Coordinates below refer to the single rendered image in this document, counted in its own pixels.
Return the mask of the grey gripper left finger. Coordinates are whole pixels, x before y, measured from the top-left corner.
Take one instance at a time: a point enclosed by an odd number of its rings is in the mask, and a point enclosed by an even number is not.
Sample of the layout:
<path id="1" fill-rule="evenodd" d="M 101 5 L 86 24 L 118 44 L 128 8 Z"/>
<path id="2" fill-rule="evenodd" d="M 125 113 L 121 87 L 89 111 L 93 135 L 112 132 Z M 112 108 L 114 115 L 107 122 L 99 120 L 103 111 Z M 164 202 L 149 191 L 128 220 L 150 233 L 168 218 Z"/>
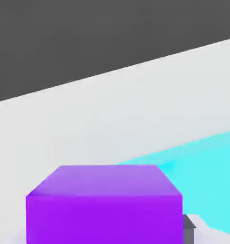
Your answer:
<path id="1" fill-rule="evenodd" d="M 9 234 L 9 244 L 26 244 L 26 229 L 19 228 Z"/>

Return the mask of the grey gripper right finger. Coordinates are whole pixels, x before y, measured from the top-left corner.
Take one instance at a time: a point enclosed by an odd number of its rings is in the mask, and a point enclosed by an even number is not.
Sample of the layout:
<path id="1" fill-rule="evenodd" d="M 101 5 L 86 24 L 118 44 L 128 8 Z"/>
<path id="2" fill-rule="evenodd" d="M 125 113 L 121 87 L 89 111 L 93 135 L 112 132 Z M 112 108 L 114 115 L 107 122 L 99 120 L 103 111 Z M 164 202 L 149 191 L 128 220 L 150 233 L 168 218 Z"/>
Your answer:
<path id="1" fill-rule="evenodd" d="M 230 234 L 210 228 L 197 214 L 183 215 L 183 244 L 230 244 Z"/>

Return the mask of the small purple cube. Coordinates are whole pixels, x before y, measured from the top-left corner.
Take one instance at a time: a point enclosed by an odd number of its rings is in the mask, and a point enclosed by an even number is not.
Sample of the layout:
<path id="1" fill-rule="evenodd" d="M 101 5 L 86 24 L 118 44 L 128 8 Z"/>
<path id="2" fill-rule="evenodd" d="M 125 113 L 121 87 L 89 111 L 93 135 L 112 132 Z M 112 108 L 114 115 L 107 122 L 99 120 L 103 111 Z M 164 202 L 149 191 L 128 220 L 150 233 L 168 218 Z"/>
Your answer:
<path id="1" fill-rule="evenodd" d="M 26 196 L 26 243 L 183 244 L 182 205 L 156 165 L 64 165 Z"/>

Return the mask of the large cyan box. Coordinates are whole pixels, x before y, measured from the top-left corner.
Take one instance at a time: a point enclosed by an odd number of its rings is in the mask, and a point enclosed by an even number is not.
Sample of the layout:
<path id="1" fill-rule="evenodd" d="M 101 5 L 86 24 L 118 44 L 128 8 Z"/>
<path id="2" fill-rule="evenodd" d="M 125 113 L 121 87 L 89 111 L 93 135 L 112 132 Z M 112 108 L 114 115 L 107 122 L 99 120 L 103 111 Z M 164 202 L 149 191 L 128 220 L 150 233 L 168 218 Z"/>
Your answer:
<path id="1" fill-rule="evenodd" d="M 156 164 L 183 195 L 183 213 L 230 234 L 230 131 L 122 162 Z"/>

